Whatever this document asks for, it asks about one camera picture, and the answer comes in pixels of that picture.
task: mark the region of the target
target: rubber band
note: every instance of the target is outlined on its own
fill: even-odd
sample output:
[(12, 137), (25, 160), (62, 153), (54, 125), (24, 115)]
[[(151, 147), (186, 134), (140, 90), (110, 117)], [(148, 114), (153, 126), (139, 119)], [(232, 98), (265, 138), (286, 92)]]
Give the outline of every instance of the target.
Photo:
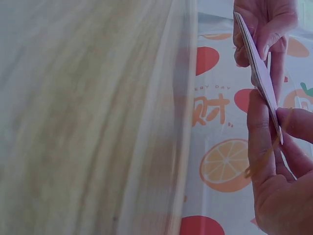
[[(282, 125), (282, 131), (286, 130), (287, 125), (289, 124), (290, 121), (290, 117), (292, 115), (293, 109), (290, 108), (290, 113), (288, 114), (285, 122)], [(261, 160), (259, 161), (258, 164), (255, 164), (254, 166), (249, 166), (246, 170), (245, 170), (245, 178), (249, 178), (252, 177), (253, 175), (257, 174), (258, 172), (260, 172), (260, 170), (262, 170), (268, 163), (270, 155), (272, 154), (272, 152), (274, 151), (274, 149), (277, 148), (279, 142), (280, 142), (280, 138), (281, 138), (281, 133), (279, 133), (274, 141), (274, 143), (272, 144), (272, 147), (269, 148), (266, 153), (263, 155), (263, 157), (261, 158)]]

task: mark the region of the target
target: printed tablecloth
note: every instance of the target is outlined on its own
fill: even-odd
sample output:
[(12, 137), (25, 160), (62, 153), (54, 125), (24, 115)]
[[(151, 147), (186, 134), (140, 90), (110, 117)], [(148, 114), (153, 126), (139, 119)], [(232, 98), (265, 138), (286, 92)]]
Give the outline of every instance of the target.
[[(180, 235), (261, 235), (248, 166), (251, 70), (236, 65), (232, 32), (198, 38), (188, 175)], [(290, 38), (280, 107), (313, 111), (313, 42)], [(312, 156), (312, 145), (296, 140)]]

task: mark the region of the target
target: light wood surface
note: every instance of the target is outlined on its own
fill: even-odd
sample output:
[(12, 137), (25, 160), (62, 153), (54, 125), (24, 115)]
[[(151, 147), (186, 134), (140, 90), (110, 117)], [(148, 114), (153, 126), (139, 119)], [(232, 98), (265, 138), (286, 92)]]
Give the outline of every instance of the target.
[(175, 235), (195, 0), (0, 1), (0, 234)]

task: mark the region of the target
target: chinese character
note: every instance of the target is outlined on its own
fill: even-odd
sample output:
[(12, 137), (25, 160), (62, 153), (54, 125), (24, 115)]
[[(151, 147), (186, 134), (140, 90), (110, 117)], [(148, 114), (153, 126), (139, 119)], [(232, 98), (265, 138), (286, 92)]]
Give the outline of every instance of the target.
[[(195, 103), (197, 101), (202, 101), (202, 103), (198, 104), (197, 107), (194, 109), (193, 113), (193, 120), (192, 120), (192, 126), (195, 126), (198, 123), (200, 125), (205, 126), (206, 122), (203, 120), (203, 118), (206, 121), (212, 121), (216, 118), (216, 116), (220, 113), (220, 123), (225, 123), (225, 105), (228, 105), (230, 103), (229, 99), (224, 99), (222, 94), (219, 94), (218, 99), (206, 99), (204, 96), (195, 98)], [(208, 107), (215, 107), (208, 115), (207, 109)]]

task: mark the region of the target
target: paper card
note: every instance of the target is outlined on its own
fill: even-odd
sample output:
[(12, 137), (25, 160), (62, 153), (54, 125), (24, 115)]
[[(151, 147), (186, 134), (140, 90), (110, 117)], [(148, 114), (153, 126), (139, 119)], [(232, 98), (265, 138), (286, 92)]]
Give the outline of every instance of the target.
[(275, 129), (277, 134), (280, 135), (281, 143), (283, 143), (283, 137), (281, 135), (281, 128), (278, 124), (276, 110), (277, 104), (274, 94), (274, 89), (272, 85), (272, 81), (268, 72), (268, 69), (264, 63), (264, 61), (260, 58), (259, 52), (254, 44), (252, 36), (248, 30), (248, 27), (242, 18), (242, 16), (235, 12), (235, 17), (238, 22), (241, 34), (244, 39), (248, 60), (250, 62), (251, 70), (252, 70), (252, 79), (257, 85), (257, 89), (264, 97), (267, 102), (270, 116), (274, 122)]

